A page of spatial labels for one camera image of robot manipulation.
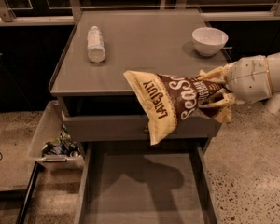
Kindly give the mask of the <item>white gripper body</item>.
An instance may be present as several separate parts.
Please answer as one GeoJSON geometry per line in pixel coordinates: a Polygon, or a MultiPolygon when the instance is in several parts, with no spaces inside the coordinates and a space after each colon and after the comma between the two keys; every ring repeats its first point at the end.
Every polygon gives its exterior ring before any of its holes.
{"type": "Polygon", "coordinates": [[[255,103],[273,96],[265,56],[241,58],[227,65],[227,88],[238,103],[255,103]]]}

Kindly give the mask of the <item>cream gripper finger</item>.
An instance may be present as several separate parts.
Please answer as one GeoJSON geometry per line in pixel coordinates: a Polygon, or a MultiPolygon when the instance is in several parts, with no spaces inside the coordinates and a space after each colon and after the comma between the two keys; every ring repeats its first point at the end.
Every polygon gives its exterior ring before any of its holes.
{"type": "Polygon", "coordinates": [[[199,105],[199,108],[223,107],[227,105],[233,105],[235,101],[236,98],[233,93],[229,93],[227,91],[218,91],[217,93],[203,101],[199,105]]]}
{"type": "Polygon", "coordinates": [[[227,74],[230,69],[231,69],[231,65],[226,64],[225,66],[217,67],[209,72],[204,72],[204,70],[201,70],[199,72],[199,75],[197,76],[197,79],[216,82],[219,84],[226,84],[227,74]]]}

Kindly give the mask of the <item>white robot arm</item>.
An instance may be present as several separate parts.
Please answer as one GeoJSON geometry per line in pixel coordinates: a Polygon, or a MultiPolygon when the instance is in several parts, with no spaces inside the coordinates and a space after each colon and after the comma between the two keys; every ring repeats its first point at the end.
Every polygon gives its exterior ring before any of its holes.
{"type": "Polygon", "coordinates": [[[280,110],[280,52],[244,57],[209,72],[201,70],[198,79],[221,83],[229,91],[223,104],[267,100],[265,108],[269,112],[280,110]]]}

